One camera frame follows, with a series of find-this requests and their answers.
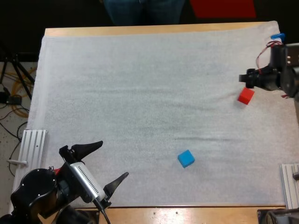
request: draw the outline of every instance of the table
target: table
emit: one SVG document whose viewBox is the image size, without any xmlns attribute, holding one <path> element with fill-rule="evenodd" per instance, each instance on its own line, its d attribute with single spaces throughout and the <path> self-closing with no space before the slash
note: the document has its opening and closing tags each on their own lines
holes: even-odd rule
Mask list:
<svg viewBox="0 0 299 224">
<path fill-rule="evenodd" d="M 48 28 L 45 36 L 96 36 L 96 35 L 132 35 L 230 30 L 249 28 L 262 22 L 215 23 L 170 26 L 135 27 L 90 27 L 90 28 Z M 265 205 L 253 207 L 240 205 L 235 207 L 164 207 L 164 208 L 111 208 L 107 214 L 111 223 L 257 223 L 257 209 L 284 208 Z M 100 223 L 105 223 L 100 216 Z"/>
</svg>

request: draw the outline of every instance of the floor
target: floor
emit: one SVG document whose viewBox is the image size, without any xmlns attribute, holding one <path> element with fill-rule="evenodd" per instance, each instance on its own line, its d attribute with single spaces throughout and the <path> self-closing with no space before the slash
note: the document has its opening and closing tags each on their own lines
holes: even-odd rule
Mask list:
<svg viewBox="0 0 299 224">
<path fill-rule="evenodd" d="M 22 63 L 22 65 L 27 69 L 31 69 L 37 67 L 37 63 Z M 3 63 L 0 63 L 0 70 L 2 70 Z M 7 66 L 7 72 L 15 73 L 12 65 L 9 64 Z M 31 73 L 33 77 L 36 76 L 36 72 Z M 3 85 L 7 87 L 7 89 L 11 92 L 14 80 L 9 79 L 6 75 L 3 79 Z M 18 94 L 24 95 L 25 91 L 22 88 Z M 23 97 L 22 99 L 22 106 L 29 109 L 30 108 L 30 99 L 27 97 Z M 0 109 L 0 119 L 7 115 L 12 108 L 10 106 L 6 106 L 5 108 Z M 27 118 L 22 118 L 17 116 L 15 113 L 10 113 L 5 119 L 0 120 L 0 123 L 7 128 L 10 132 L 16 135 L 17 128 L 20 124 L 27 121 Z M 26 125 L 22 126 L 19 130 L 19 136 L 22 136 L 23 130 L 26 128 Z M 9 203 L 10 203 L 10 195 L 14 183 L 14 177 L 10 173 L 8 169 L 8 162 L 12 151 L 14 150 L 15 146 L 17 145 L 18 140 L 11 136 L 7 131 L 4 130 L 3 127 L 0 126 L 0 217 L 8 213 Z M 12 159 L 18 159 L 19 156 L 20 146 L 14 152 Z M 15 165 L 11 165 L 12 173 L 15 173 Z"/>
</svg>

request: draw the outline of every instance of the blue clip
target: blue clip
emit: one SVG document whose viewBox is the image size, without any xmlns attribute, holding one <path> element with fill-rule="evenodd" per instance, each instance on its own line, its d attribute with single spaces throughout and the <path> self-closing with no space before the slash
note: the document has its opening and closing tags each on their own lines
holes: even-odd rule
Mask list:
<svg viewBox="0 0 299 224">
<path fill-rule="evenodd" d="M 281 42 L 284 42 L 285 41 L 285 34 L 280 33 L 280 34 L 274 34 L 274 35 L 271 36 L 272 40 L 275 40 L 275 39 L 278 39 L 278 38 L 281 39 Z"/>
</svg>

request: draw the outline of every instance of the red cube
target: red cube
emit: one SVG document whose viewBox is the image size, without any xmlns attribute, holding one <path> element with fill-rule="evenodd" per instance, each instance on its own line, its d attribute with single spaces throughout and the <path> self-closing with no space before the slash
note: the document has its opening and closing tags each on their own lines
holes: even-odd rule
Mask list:
<svg viewBox="0 0 299 224">
<path fill-rule="evenodd" d="M 242 90 L 238 100 L 246 105 L 250 102 L 251 98 L 253 97 L 254 91 L 251 89 L 247 89 L 244 87 Z"/>
</svg>

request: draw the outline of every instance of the person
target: person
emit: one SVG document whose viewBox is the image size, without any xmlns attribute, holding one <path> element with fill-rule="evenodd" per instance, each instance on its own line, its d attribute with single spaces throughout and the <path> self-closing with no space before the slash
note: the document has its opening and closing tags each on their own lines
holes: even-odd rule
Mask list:
<svg viewBox="0 0 299 224">
<path fill-rule="evenodd" d="M 185 0 L 101 0 L 116 26 L 178 24 Z"/>
</svg>

